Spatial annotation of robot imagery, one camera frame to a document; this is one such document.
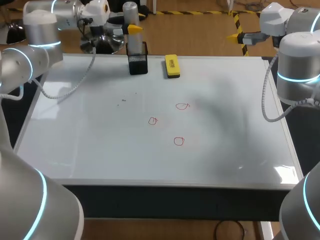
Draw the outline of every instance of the wooden floor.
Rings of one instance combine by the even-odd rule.
[[[247,3],[250,0],[239,0]],[[320,0],[292,0],[296,5],[320,8]],[[16,0],[13,8],[22,8],[26,0]],[[151,0],[148,6],[152,9]],[[276,0],[282,6],[292,8],[289,0]],[[243,10],[235,5],[234,10]],[[158,11],[218,11],[216,0],[157,0]],[[12,18],[21,18],[12,14]],[[255,14],[241,14],[240,24],[244,32],[259,31],[259,19]],[[144,40],[151,55],[177,54],[180,56],[242,56],[240,45],[227,42],[226,37],[237,33],[232,16],[210,15],[150,15],[141,22]],[[81,53],[80,33],[77,30],[60,32],[65,53]],[[0,45],[0,50],[7,48]],[[256,46],[248,46],[250,56],[274,56],[271,39]],[[245,240],[258,240],[255,222],[241,222],[246,230]],[[83,240],[212,240],[216,221],[208,220],[86,220]],[[274,224],[276,232],[279,225]],[[218,231],[218,240],[240,240],[239,227],[224,222]]]

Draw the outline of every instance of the whiteboard eraser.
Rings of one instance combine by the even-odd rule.
[[[166,74],[169,79],[180,77],[180,67],[178,63],[178,57],[175,54],[165,55],[165,67]]]

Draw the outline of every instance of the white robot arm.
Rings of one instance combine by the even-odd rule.
[[[0,53],[0,94],[8,94],[63,60],[58,27],[77,28],[79,19],[86,19],[96,30],[106,23],[109,13],[106,0],[93,0],[86,6],[69,0],[28,2],[23,21],[29,46]],[[84,213],[79,200],[14,153],[1,105],[0,196],[0,239],[81,239]]]
[[[319,17],[320,9],[300,7],[293,11],[278,3],[270,4],[260,15],[261,32],[273,37],[273,45],[279,45],[278,97],[291,107],[297,103],[320,106]],[[279,213],[281,231],[274,240],[320,239],[319,182],[320,163],[283,200]]]

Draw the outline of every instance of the red drawing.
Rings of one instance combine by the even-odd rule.
[[[190,107],[188,103],[178,103],[175,107],[179,110],[185,110],[187,107]]]
[[[185,139],[183,137],[175,137],[173,141],[175,145],[182,146],[185,142]]]
[[[158,119],[156,119],[155,117],[150,117],[149,119],[149,124],[150,125],[156,125]]]

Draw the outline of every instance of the yellow black tape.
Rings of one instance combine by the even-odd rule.
[[[207,15],[207,14],[259,14],[260,11],[157,11],[157,15]]]
[[[244,34],[244,32],[242,31],[242,27],[240,25],[239,13],[232,12],[232,16],[233,16],[233,20],[234,20],[234,23],[235,23],[236,31],[240,36],[242,36]],[[246,44],[241,44],[241,49],[242,49],[243,56],[248,57],[249,53],[248,53],[247,45]]]

